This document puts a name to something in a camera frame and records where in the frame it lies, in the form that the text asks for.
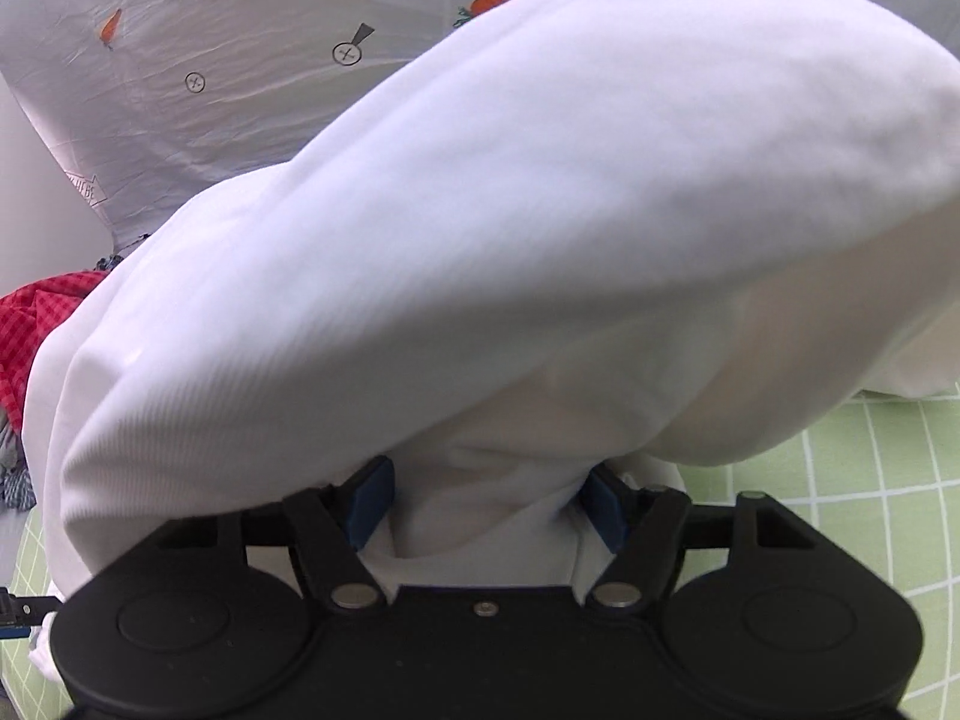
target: white wall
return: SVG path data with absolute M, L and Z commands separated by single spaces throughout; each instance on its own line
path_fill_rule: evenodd
M 109 230 L 0 76 L 0 295 L 37 279 L 91 269 L 112 250 Z

